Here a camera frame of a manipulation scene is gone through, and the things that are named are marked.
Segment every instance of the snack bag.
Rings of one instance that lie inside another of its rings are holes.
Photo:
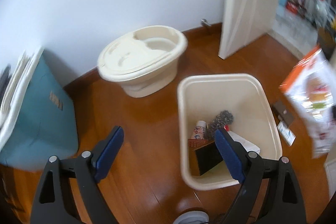
[[[312,138],[313,157],[328,153],[336,142],[336,72],[322,50],[311,50],[280,89],[305,121]]]

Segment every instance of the baseboard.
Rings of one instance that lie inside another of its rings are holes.
[[[222,23],[215,23],[209,26],[208,28],[206,27],[198,27],[194,29],[190,29],[187,31],[184,31],[183,34],[187,37],[188,41],[197,39],[197,38],[202,38],[210,34],[216,34],[220,33],[222,31]]]
[[[298,60],[301,60],[304,55],[300,52],[293,44],[291,44],[286,38],[284,38],[281,34],[275,32],[274,30],[270,30],[268,34],[273,37],[276,41],[278,41],[282,46],[288,49],[292,55],[294,55]]]
[[[187,37],[188,41],[192,41],[198,38],[205,37],[207,35],[218,34],[222,31],[222,23],[212,24],[210,27],[198,27],[184,31],[183,34]],[[89,72],[83,74],[77,79],[73,80],[71,83],[64,87],[64,90],[69,94],[70,97],[74,97],[76,93],[80,90],[91,85],[93,82],[100,79],[98,69],[94,68]]]
[[[336,162],[328,162],[324,164],[325,173],[327,175],[328,180],[328,188],[329,188],[329,199],[333,197],[336,192]]]
[[[93,82],[100,79],[100,75],[98,73],[98,69],[94,68],[82,76],[76,78],[69,84],[64,87],[64,90],[69,94],[72,98],[76,93],[78,93],[81,89],[91,85]]]

